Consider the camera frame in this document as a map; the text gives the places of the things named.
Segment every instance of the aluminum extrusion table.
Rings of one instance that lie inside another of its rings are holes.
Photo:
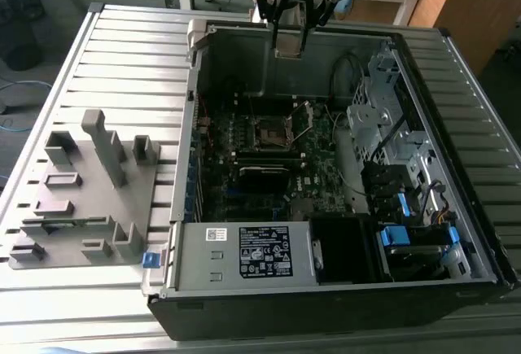
[[[87,139],[80,122],[83,111],[91,107],[103,109],[107,124],[122,141],[145,133],[161,143],[147,243],[165,242],[189,67],[186,30],[196,17],[247,19],[202,11],[91,7],[0,198],[0,351],[65,347],[84,352],[273,352],[368,343],[405,350],[419,340],[423,352],[453,349],[454,340],[465,342],[473,352],[490,352],[501,344],[518,347],[519,291],[418,328],[180,343],[169,339],[148,310],[139,265],[24,271],[8,267],[11,245],[36,191],[34,183],[46,166],[46,136],[51,130],[67,130],[74,138]],[[521,269],[518,149],[449,38],[427,29],[396,31],[416,58],[513,266]],[[1,348],[9,343],[17,346]]]

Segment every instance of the floor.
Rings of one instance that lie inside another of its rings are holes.
[[[91,2],[165,7],[164,0],[42,0],[46,16],[33,23],[33,31],[43,48],[45,60],[26,72],[13,72],[0,60],[0,87],[5,83],[2,78],[10,81],[40,80],[52,83]],[[252,0],[195,0],[196,8],[210,11],[221,9],[247,13],[251,5]],[[178,0],[173,0],[173,6],[178,7]],[[47,91],[46,87],[39,85],[16,85],[0,90],[0,100],[9,107],[7,113],[0,115],[0,126],[11,129],[30,128],[46,100]],[[6,184],[5,177],[11,173],[27,136],[28,132],[9,133],[0,130],[0,187]]]
[[[165,7],[164,0],[42,0],[46,16],[33,24],[38,42],[42,45],[45,60],[27,72],[13,72],[0,61],[0,77],[8,80],[42,80],[52,83],[58,74],[68,49],[79,29],[91,2],[105,2],[142,7]],[[252,0],[195,0],[195,7],[205,10],[247,12]],[[514,138],[521,143],[521,123],[517,108],[521,105],[521,55],[505,62],[501,55],[493,57],[480,81],[500,112]],[[46,100],[47,89],[42,86],[16,85],[0,90],[0,99],[9,106],[0,116],[0,125],[13,129],[29,128],[36,120]],[[0,187],[5,185],[28,133],[9,133],[0,130]]]

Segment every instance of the blue tab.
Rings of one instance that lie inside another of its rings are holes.
[[[409,234],[403,225],[389,225],[380,231],[383,245],[386,246],[409,246]]]
[[[407,199],[405,199],[405,194],[398,193],[398,199],[400,200],[401,208],[404,211],[404,216],[409,217],[410,210],[409,210],[409,205],[407,204]]]
[[[456,227],[451,226],[449,228],[449,234],[450,234],[450,239],[453,241],[453,244],[459,243],[459,233],[458,233],[458,230],[456,229]]]
[[[144,269],[159,269],[161,267],[161,254],[145,252],[143,254],[142,266]]]

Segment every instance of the white label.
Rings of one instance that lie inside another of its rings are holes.
[[[226,228],[207,228],[206,241],[207,242],[225,242],[228,233]]]

